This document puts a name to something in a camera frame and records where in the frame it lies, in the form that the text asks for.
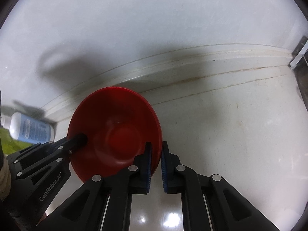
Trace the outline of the person left hand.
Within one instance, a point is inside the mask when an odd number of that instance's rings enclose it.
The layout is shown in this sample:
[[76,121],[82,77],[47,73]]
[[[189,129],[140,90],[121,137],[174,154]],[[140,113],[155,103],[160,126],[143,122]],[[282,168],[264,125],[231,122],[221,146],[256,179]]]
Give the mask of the person left hand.
[[0,173],[0,198],[3,201],[8,197],[11,188],[11,173],[6,157],[3,158],[3,166]]

